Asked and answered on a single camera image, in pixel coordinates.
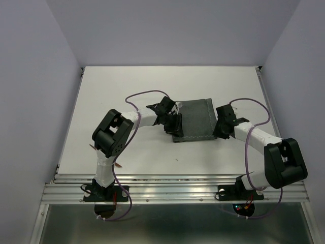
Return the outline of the grey cloth napkin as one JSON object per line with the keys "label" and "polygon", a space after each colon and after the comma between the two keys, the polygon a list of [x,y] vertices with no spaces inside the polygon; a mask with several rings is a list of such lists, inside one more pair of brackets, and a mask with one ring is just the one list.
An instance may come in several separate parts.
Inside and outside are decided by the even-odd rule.
{"label": "grey cloth napkin", "polygon": [[173,136],[174,143],[215,140],[213,130],[217,123],[211,98],[181,101],[183,136]]}

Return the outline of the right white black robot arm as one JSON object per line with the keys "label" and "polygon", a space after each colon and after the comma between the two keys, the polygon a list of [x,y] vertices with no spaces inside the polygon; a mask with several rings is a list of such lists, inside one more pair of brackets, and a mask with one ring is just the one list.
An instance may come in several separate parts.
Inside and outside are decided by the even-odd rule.
{"label": "right white black robot arm", "polygon": [[230,104],[216,108],[216,112],[215,137],[242,141],[245,149],[252,147],[264,157],[261,171],[249,172],[246,166],[247,172],[237,177],[234,184],[222,186],[221,197],[246,198],[268,187],[281,189],[307,178],[307,167],[295,139],[283,139],[258,129],[248,119],[236,117]]}

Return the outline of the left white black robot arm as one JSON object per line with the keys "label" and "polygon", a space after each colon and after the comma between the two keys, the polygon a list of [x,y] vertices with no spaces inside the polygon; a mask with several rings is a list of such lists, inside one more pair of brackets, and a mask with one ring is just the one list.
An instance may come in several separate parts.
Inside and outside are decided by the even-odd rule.
{"label": "left white black robot arm", "polygon": [[156,104],[136,109],[135,112],[119,112],[111,109],[95,129],[92,146],[96,150],[96,173],[91,184],[81,187],[85,202],[111,202],[119,198],[128,186],[116,186],[114,165],[140,127],[162,125],[166,134],[182,137],[182,114],[175,101],[165,96]]}

